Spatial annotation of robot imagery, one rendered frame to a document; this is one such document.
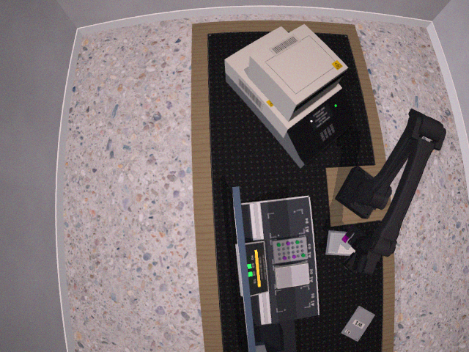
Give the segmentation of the white pcr plate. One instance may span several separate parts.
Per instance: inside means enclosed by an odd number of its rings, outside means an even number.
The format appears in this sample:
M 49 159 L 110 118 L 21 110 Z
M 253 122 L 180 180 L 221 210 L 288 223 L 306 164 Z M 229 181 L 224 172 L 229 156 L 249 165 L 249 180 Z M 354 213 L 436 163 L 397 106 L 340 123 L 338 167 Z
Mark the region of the white pcr plate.
M 328 253 L 338 253 L 338 254 L 352 254 L 355 250 L 347 242 L 345 243 L 342 238 L 346 233 L 330 233 L 330 242 Z

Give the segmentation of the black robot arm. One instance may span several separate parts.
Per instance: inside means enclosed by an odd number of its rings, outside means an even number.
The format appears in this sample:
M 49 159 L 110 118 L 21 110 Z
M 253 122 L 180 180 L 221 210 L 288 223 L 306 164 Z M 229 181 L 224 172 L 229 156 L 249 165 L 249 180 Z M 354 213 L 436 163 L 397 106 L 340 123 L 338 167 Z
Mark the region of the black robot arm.
M 382 210 L 392 195 L 390 185 L 407 160 L 399 185 L 383 220 L 373 236 L 368 236 L 364 240 L 355 240 L 351 247 L 356 252 L 353 252 L 342 264 L 353 273 L 357 271 L 372 275 L 381 255 L 389 257 L 394 253 L 402 222 L 426 163 L 432 151 L 441 150 L 443 145 L 446 129 L 443 129 L 442 123 L 414 109 L 411 109 L 408 114 L 407 126 L 380 172 L 374 178 L 355 178 L 353 205 Z M 422 139 L 423 136 L 431 141 Z

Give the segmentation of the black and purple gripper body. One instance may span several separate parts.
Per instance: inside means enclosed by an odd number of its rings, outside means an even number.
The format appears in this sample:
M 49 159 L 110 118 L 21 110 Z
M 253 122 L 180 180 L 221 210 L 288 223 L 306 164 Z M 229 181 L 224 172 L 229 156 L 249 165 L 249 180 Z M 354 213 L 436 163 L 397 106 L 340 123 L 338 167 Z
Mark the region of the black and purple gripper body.
M 354 233 L 354 235 L 352 235 Z M 355 225 L 352 225 L 351 228 L 349 229 L 349 231 L 347 232 L 346 236 L 348 238 L 350 238 L 351 236 L 351 239 L 348 240 L 348 244 L 349 245 L 353 245 L 353 243 L 355 242 L 356 239 L 365 239 L 366 237 L 368 237 L 362 230 L 360 230 L 359 228 L 357 228 Z

